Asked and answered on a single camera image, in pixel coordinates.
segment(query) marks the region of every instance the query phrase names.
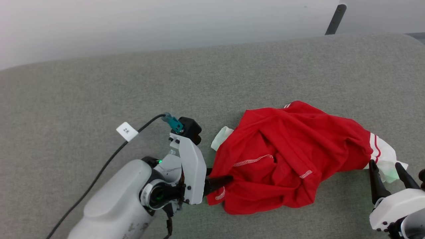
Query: black cable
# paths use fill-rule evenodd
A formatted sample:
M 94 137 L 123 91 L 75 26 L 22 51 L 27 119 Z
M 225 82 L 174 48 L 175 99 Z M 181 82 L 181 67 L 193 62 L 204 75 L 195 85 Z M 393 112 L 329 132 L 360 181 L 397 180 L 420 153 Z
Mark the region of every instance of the black cable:
M 164 237 L 164 239 L 168 239 L 171 236 L 171 233 L 173 232 L 173 220 L 171 219 L 171 217 L 168 217 L 167 220 L 167 235 Z
M 144 130 L 147 126 L 149 126 L 153 121 L 155 121 L 156 119 L 160 118 L 160 117 L 164 117 L 165 114 L 160 114 L 157 115 L 155 117 L 153 117 L 153 119 L 149 120 L 149 122 L 147 122 L 144 126 L 142 126 L 137 132 L 141 132 L 142 130 Z M 124 146 L 126 146 L 128 144 L 127 141 L 125 141 L 113 154 L 112 156 L 108 159 L 108 161 L 106 161 L 105 165 L 103 165 L 102 169 L 99 171 L 99 173 L 97 174 L 96 178 L 93 180 L 93 182 L 90 184 L 90 186 L 87 188 L 87 190 L 84 192 L 84 194 L 80 197 L 80 199 L 78 199 L 78 201 L 76 203 L 74 203 L 74 205 L 72 205 L 72 207 L 62 216 L 62 218 L 58 221 L 58 223 L 55 225 L 55 227 L 52 229 L 52 231 L 49 233 L 49 235 L 46 237 L 46 239 L 50 239 L 52 237 L 52 235 L 54 234 L 54 232 L 56 231 L 56 229 L 58 229 L 58 227 L 61 225 L 61 223 L 63 222 L 63 220 L 65 220 L 65 218 L 68 216 L 68 214 L 76 207 L 78 206 L 78 204 L 85 198 L 85 196 L 90 192 L 91 188 L 94 186 L 94 184 L 97 182 L 97 180 L 100 178 L 100 175 L 103 173 L 103 171 L 106 169 L 106 167 L 108 166 L 108 164 L 112 161 L 112 159 L 122 150 L 122 148 L 124 148 Z

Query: white wall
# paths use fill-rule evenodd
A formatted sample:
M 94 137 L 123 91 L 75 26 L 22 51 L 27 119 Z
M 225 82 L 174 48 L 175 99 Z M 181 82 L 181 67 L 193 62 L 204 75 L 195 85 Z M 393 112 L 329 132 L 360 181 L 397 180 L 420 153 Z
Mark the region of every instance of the white wall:
M 347 11 L 338 33 L 425 32 L 425 0 L 341 0 Z
M 339 0 L 2 0 L 0 70 L 33 62 L 323 35 Z

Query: red fabric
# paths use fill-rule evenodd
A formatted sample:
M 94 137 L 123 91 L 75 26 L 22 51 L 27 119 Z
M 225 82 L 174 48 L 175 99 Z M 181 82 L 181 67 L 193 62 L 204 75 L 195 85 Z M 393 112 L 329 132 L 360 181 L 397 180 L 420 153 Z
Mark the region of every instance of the red fabric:
M 301 101 L 282 109 L 247 110 L 219 147 L 210 175 L 234 180 L 208 195 L 208 204 L 225 201 L 229 214 L 312 204 L 320 182 L 368 164 L 370 136 L 354 120 Z

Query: white plastic housing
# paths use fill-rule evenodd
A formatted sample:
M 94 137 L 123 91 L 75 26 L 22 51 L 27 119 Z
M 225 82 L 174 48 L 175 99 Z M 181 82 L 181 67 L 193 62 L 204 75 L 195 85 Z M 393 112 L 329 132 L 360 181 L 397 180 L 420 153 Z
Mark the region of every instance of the white plastic housing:
M 390 223 L 424 208 L 425 191 L 407 188 L 384 198 L 370 214 L 369 221 L 372 229 L 384 230 Z
M 68 239 L 139 239 L 153 220 L 139 201 L 151 173 L 139 159 L 126 164 L 88 201 Z
M 167 154 L 153 169 L 162 174 L 167 183 L 176 185 L 181 177 L 181 159 L 177 155 Z
M 180 153 L 184 183 L 186 184 L 184 199 L 189 200 L 189 204 L 199 204 L 204 196 L 205 176 L 207 174 L 207 166 L 201 150 L 189 138 L 173 133 L 170 133 L 170 137 L 173 138 L 170 146 L 178 149 Z

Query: white cloth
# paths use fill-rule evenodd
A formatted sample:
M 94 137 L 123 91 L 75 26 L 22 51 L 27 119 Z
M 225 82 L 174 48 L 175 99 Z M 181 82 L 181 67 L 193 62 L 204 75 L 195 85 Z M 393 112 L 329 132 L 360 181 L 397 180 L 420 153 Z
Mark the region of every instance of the white cloth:
M 227 126 L 224 126 L 212 141 L 211 148 L 217 151 L 220 145 L 227 139 L 227 137 L 229 137 L 231 133 L 233 133 L 233 130 Z
M 220 132 L 215 136 L 211 143 L 211 148 L 215 151 L 218 150 L 220 145 L 233 133 L 233 130 L 227 126 L 224 126 Z M 383 182 L 392 183 L 397 179 L 400 179 L 395 164 L 401 163 L 404 169 L 407 169 L 408 164 L 397 160 L 396 151 L 384 140 L 371 133 L 370 139 L 371 148 L 373 150 L 371 154 L 371 160 L 375 160 L 376 165 L 379 168 L 379 174 Z

